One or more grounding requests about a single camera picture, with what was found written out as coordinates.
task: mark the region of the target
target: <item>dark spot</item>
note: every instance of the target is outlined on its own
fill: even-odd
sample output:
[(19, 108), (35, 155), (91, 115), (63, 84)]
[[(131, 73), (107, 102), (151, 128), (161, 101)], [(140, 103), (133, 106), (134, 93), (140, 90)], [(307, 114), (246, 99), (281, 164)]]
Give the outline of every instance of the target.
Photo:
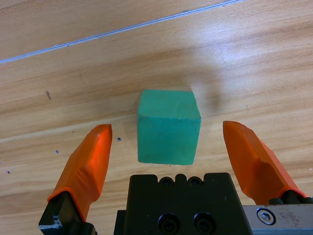
[(49, 99), (51, 99), (49, 91), (46, 91), (45, 94), (48, 96)]

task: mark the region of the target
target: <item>small hole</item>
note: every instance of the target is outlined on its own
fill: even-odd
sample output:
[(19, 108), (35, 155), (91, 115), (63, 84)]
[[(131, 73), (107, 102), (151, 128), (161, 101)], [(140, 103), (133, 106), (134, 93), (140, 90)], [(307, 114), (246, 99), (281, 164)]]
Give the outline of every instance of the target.
[(165, 214), (158, 220), (158, 226), (162, 234), (174, 235), (177, 234), (180, 229), (180, 222), (176, 215)]
[(202, 184), (202, 180), (199, 177), (193, 176), (188, 180), (188, 183), (192, 186), (197, 186)]
[(170, 177), (164, 177), (160, 180), (160, 184), (165, 185), (165, 186), (170, 186), (174, 184), (174, 181)]
[(213, 217), (208, 213), (198, 213), (194, 218), (194, 226), (198, 233), (202, 235), (210, 235), (216, 229), (216, 223)]

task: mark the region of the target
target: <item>wood grain surface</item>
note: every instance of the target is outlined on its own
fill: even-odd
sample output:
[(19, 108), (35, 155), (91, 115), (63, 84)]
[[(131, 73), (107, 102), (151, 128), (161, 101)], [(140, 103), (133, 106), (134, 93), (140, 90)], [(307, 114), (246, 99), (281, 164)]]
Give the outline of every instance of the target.
[[(133, 174), (229, 172), (242, 203), (253, 204), (231, 169), (224, 120), (253, 129), (313, 196), (312, 10), (311, 0), (246, 0), (0, 64), (1, 233), (41, 234), (46, 198), (68, 157), (101, 123), (112, 124), (113, 143), (88, 216), (100, 235), (113, 234)], [(137, 161), (144, 89), (195, 93), (202, 124), (193, 165)]]
[(1, 0), (0, 60), (222, 2)]

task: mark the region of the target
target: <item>foam block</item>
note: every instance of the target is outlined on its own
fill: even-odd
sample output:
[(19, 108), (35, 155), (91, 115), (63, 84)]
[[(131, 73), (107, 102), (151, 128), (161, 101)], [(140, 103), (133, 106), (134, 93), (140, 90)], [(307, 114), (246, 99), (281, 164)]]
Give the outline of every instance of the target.
[(139, 162), (193, 164), (200, 125), (192, 92), (145, 90), (137, 120)]

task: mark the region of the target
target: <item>floor plank seam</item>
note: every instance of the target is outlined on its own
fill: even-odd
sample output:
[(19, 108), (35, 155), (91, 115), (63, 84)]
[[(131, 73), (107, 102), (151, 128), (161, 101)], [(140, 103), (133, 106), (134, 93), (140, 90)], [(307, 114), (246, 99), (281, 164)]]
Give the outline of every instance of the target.
[(113, 30), (113, 31), (109, 31), (109, 32), (105, 32), (105, 33), (100, 33), (100, 34), (97, 34), (97, 35), (89, 36), (89, 37), (86, 37), (86, 38), (83, 38), (83, 39), (79, 39), (79, 40), (76, 40), (76, 41), (73, 41), (73, 42), (64, 43), (64, 44), (60, 44), (60, 45), (54, 45), (52, 47), (48, 47), (48, 48), (45, 48), (45, 49), (29, 52), (29, 53), (26, 53), (26, 54), (23, 54), (23, 55), (14, 56), (14, 57), (11, 57), (11, 58), (8, 58), (8, 59), (3, 59), (3, 60), (0, 60), (0, 64), (4, 64), (4, 63), (7, 63), (7, 62), (12, 62), (12, 61), (24, 59), (24, 58), (27, 58), (27, 57), (30, 57), (30, 56), (33, 56), (33, 55), (43, 54), (43, 53), (46, 53), (46, 52), (49, 52), (49, 51), (53, 51), (53, 50), (57, 50), (57, 49), (65, 48), (65, 47), (70, 47), (70, 46), (73, 46), (73, 45), (76, 45), (76, 44), (89, 42), (89, 41), (92, 41), (94, 39), (108, 37), (108, 36), (111, 36), (111, 35), (114, 35), (114, 34), (130, 31), (132, 29), (141, 28), (141, 27), (152, 25), (152, 24), (157, 24), (157, 23), (164, 22), (164, 21), (169, 21), (169, 20), (176, 19), (176, 18), (179, 18), (179, 17), (189, 16), (189, 15), (194, 14), (194, 13), (199, 13), (199, 12), (207, 11), (209, 9), (222, 7), (222, 6), (226, 6), (226, 5), (231, 5), (231, 4), (234, 4), (234, 3), (237, 3), (237, 2), (241, 2), (241, 1), (244, 1), (244, 0), (230, 0), (230, 1), (225, 1), (225, 2), (218, 3), (218, 4), (215, 4), (215, 5), (210, 5), (210, 6), (205, 6), (205, 7), (201, 7), (201, 8), (198, 8), (198, 9), (190, 10), (190, 11), (183, 11), (181, 13), (177, 13), (177, 14), (174, 14), (174, 15), (171, 15), (171, 16), (160, 18), (160, 19), (156, 19), (156, 20), (152, 20), (152, 21), (148, 21), (148, 22), (144, 22), (144, 23), (131, 25), (131, 26), (128, 26), (128, 27), (117, 29), (117, 30)]

